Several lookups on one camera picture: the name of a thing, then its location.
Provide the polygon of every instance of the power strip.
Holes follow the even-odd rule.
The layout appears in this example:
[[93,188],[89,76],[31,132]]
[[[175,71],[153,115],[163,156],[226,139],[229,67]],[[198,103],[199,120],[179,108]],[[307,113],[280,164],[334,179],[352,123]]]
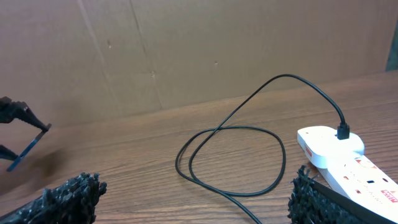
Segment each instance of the power strip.
[[297,141],[330,187],[363,207],[398,223],[398,185],[366,156],[359,136],[339,140],[336,130],[314,126],[297,131]]

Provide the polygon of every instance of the robotic claw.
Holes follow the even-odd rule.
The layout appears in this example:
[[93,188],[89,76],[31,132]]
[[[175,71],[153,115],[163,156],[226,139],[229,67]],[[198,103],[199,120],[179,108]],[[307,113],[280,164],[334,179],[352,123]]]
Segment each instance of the robotic claw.
[[8,97],[0,98],[0,123],[10,123],[15,118],[25,121],[28,124],[35,126],[42,130],[35,139],[26,147],[26,149],[18,156],[8,148],[0,145],[0,159],[7,159],[13,161],[13,163],[8,167],[7,171],[12,171],[22,158],[36,145],[36,143],[43,137],[43,135],[50,129],[51,124],[44,125],[25,102],[13,102]]

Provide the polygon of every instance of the red label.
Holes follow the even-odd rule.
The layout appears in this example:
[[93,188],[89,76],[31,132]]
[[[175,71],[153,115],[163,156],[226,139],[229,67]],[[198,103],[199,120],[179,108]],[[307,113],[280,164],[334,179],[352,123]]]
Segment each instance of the red label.
[[307,145],[305,145],[305,150],[306,150],[307,153],[310,155],[310,157],[312,157],[312,152],[311,152],[310,148],[308,148]]
[[384,194],[392,203],[398,202],[398,199],[396,199],[388,190],[382,190],[381,193]]

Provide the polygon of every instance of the wooden tabletop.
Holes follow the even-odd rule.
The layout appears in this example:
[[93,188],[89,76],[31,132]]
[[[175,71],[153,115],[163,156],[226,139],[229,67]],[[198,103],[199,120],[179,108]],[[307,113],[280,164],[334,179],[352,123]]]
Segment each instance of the wooden tabletop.
[[[318,86],[341,107],[351,131],[364,141],[370,160],[398,181],[398,72]],[[217,126],[245,98],[53,128],[13,173],[0,173],[1,180],[11,179],[0,184],[0,215],[35,199],[43,187],[54,188],[84,171],[99,172],[100,179],[108,183],[108,191],[96,208],[95,223],[253,223],[235,204],[181,178],[174,168],[175,156],[191,136]],[[226,125],[239,124],[278,134],[285,144],[287,165],[282,181],[272,192],[237,199],[263,223],[289,223],[290,182],[297,169],[308,164],[296,142],[297,130],[316,125],[335,128],[339,125],[337,113],[303,85],[258,94]],[[0,141],[17,152],[37,134],[35,129],[18,131],[10,127],[7,132],[2,128]],[[186,174],[187,158],[193,149],[188,148],[181,163]],[[274,181],[281,162],[280,146],[272,136],[226,130],[203,147],[193,169],[202,181],[217,188],[255,192]],[[4,170],[9,162],[1,161],[0,165]],[[325,184],[322,177],[318,180]]]

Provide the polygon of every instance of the beige wall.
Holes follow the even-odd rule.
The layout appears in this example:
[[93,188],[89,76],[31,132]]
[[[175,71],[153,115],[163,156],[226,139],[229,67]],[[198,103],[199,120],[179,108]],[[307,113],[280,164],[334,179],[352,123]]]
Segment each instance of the beige wall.
[[[0,1],[0,96],[56,126],[384,70],[398,1]],[[292,80],[271,88],[300,85]]]

